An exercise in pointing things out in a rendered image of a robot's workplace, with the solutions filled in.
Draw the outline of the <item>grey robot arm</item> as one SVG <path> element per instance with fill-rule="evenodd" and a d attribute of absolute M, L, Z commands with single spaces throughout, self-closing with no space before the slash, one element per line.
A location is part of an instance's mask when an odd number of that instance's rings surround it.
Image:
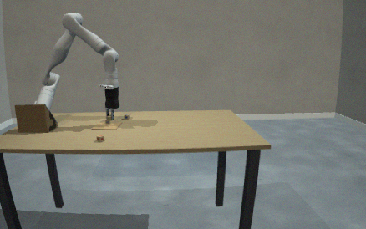
<path fill-rule="evenodd" d="M 51 73 L 51 70 L 66 59 L 76 35 L 84 40 L 95 52 L 103 55 L 105 78 L 118 78 L 118 71 L 115 67 L 115 62 L 119 59 L 118 53 L 97 35 L 83 28 L 82 23 L 83 18 L 79 13 L 68 13 L 63 16 L 62 24 L 66 28 L 66 31 L 53 48 L 48 67 L 46 68 L 42 79 L 42 84 L 46 86 L 41 88 L 35 104 L 46 104 L 50 110 L 53 97 L 60 80 L 60 76 L 58 74 Z M 47 87 L 51 85 L 52 87 Z"/>

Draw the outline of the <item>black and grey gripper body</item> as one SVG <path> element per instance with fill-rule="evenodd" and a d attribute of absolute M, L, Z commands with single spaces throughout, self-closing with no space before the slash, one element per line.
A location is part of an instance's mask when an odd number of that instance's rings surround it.
<path fill-rule="evenodd" d="M 118 79 L 105 79 L 105 85 L 99 85 L 99 89 L 105 89 L 105 108 L 119 108 L 119 84 Z M 110 98 L 111 97 L 111 98 Z"/>

